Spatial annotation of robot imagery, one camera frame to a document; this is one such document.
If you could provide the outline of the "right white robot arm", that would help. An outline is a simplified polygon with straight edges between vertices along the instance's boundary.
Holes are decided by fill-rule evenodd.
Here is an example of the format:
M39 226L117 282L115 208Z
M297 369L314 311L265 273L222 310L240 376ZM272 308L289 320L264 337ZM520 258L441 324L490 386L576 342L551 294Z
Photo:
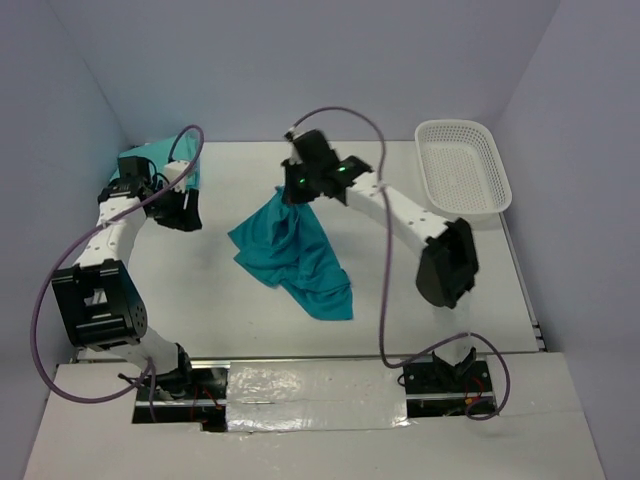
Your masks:
M436 350L471 336L466 321L468 314L454 313L474 288L479 271L470 224L462 218L448 220L418 205L384 183L381 172L361 158L353 155L340 158L320 130L304 133L290 130L285 139L291 147L290 156L281 163L286 203L307 204L319 197L335 199L386 228L378 327L379 354L385 367L400 369L432 356L437 363L434 369L437 384L447 391L460 389L469 379L475 348L467 342L459 353L443 355ZM444 321L451 332L434 345L393 363L386 355L385 329L395 240L416 255L419 260L416 289L433 308L434 317Z

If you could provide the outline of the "dark teal t shirt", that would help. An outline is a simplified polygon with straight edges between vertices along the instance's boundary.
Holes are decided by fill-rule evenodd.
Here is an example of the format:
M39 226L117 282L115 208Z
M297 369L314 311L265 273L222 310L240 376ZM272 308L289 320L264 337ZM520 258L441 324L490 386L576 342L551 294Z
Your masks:
M308 204L289 204L284 188L228 232L234 260L269 288L284 289L310 317L354 318L349 276Z

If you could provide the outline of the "turquoise t shirt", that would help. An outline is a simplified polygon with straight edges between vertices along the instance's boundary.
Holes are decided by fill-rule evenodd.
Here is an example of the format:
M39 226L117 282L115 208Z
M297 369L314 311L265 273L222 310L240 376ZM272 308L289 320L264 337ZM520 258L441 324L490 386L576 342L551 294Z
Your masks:
M170 154L171 147L173 146L175 139L176 137L170 137L132 148L120 153L118 159L126 157L146 158L153 163L150 167L150 172L162 174L163 167L169 162L169 158L172 158L174 161L185 160L190 162L197 151L199 145L198 139L195 136L188 134L179 140L173 150L173 154Z

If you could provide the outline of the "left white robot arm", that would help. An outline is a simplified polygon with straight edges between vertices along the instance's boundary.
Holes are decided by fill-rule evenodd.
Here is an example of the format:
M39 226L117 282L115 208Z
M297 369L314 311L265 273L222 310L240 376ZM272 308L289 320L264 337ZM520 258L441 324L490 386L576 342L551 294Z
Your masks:
M168 398L184 398L196 374L182 346L161 337L128 271L136 237L149 219L183 232L201 229L199 191L187 185L194 165L171 159L159 174L145 157L119 159L119 175L98 196L98 232L51 285L65 330L75 347L108 352L140 368L152 362L156 387Z

